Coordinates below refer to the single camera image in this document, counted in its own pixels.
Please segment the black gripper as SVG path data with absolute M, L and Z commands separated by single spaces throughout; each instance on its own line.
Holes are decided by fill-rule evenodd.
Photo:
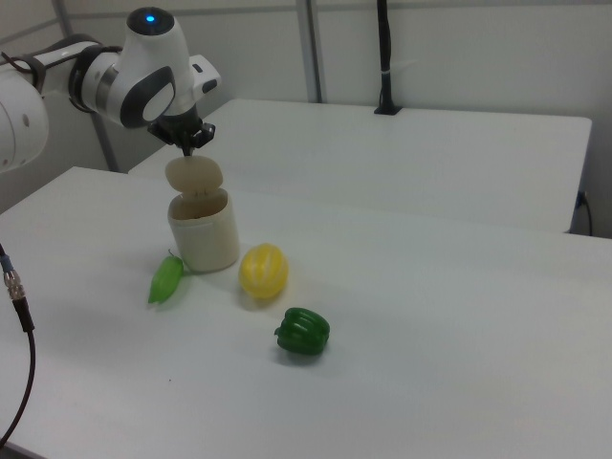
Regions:
M 179 147 L 185 157 L 212 141 L 216 127 L 199 117 L 196 106 L 179 115 L 162 115 L 147 126 L 147 131 L 166 144 Z

